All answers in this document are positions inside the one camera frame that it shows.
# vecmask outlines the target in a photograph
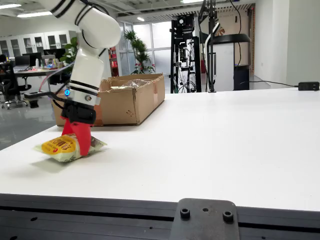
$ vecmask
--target green plant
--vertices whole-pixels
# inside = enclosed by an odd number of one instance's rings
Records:
[[[134,57],[139,62],[135,64],[135,70],[131,74],[144,74],[145,71],[148,71],[149,74],[155,72],[155,65],[148,66],[150,63],[150,56],[147,53],[146,44],[137,37],[137,33],[135,31],[125,31],[124,38],[130,41],[130,44],[133,49]]]
[[[61,62],[65,62],[66,64],[70,64],[76,60],[77,52],[78,52],[78,39],[77,37],[73,37],[70,40],[70,44],[65,45],[65,54],[60,57]],[[67,68],[67,72],[71,73],[73,66]]]

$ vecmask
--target open cardboard box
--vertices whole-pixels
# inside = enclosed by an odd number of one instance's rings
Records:
[[[120,87],[135,79],[148,83],[138,87]],[[65,98],[64,93],[58,96]],[[95,126],[139,125],[165,100],[165,79],[163,74],[110,77],[101,81],[98,96],[101,101],[100,105],[94,106]],[[55,104],[52,106],[57,126],[64,126],[65,120],[60,118],[62,110]]]

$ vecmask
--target ceiling light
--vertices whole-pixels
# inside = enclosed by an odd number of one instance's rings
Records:
[[[17,17],[18,18],[31,18],[31,17],[39,17],[39,16],[47,16],[47,15],[52,15],[52,13],[49,11],[35,12],[35,13],[28,13],[28,14],[20,14]]]
[[[7,4],[7,5],[0,5],[0,9],[10,9],[10,8],[16,8],[21,7],[20,4]]]
[[[203,2],[203,0],[182,0],[184,4],[191,4],[191,3],[197,3],[197,2]]]

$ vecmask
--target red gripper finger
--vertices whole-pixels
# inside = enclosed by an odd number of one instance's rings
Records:
[[[78,139],[80,146],[80,154],[87,156],[91,145],[91,130],[90,124],[82,122],[71,123],[71,128]]]
[[[74,131],[71,128],[71,124],[68,118],[61,116],[60,118],[62,118],[63,120],[65,120],[65,124],[64,124],[64,128],[62,131],[62,135],[66,135],[66,134],[73,134]]]

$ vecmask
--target robotic arm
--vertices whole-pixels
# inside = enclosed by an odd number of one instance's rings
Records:
[[[49,96],[64,102],[61,117],[66,120],[62,135],[75,133],[80,153],[88,154],[91,143],[90,127],[96,120],[95,105],[100,104],[99,86],[104,63],[99,59],[101,49],[114,47],[121,38],[121,30],[115,19],[101,12],[87,0],[41,0],[52,14],[81,29],[78,35],[79,49],[72,70],[69,95],[66,99],[52,92],[25,94],[26,99]]]

